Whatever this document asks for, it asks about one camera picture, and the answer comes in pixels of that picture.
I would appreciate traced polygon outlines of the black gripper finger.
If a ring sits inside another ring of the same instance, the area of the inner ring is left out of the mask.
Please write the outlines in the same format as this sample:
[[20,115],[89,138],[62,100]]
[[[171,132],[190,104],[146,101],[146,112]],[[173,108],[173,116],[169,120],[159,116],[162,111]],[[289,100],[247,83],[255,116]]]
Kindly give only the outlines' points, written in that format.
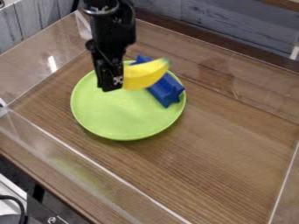
[[123,63],[109,64],[103,59],[95,59],[94,67],[98,77],[98,87],[105,92],[121,89],[125,80]]

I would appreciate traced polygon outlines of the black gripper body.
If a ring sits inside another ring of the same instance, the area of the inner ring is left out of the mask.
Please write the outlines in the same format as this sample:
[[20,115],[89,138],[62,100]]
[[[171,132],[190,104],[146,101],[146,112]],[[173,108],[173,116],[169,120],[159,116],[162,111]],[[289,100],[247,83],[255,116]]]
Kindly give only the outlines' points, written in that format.
[[83,0],[90,16],[93,40],[99,55],[109,61],[123,60],[137,42],[137,11],[133,0]]

